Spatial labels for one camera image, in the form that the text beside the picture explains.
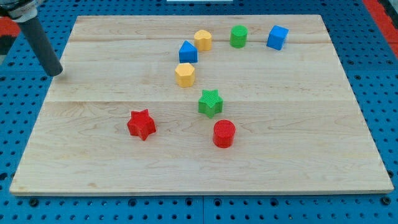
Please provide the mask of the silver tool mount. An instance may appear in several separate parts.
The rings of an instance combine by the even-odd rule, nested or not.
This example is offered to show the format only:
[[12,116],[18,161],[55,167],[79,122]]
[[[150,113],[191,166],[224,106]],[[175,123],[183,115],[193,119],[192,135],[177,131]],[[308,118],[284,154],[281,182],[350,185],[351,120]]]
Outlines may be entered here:
[[26,22],[37,16],[42,0],[1,0],[1,17],[14,22]]

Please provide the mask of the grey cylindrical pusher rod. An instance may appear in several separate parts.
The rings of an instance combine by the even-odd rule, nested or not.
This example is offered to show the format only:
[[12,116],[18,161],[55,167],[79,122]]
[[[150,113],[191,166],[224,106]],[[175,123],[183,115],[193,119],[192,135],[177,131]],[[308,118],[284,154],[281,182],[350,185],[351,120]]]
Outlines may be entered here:
[[61,74],[63,72],[62,64],[38,17],[35,16],[25,22],[20,22],[19,27],[46,74],[51,77]]

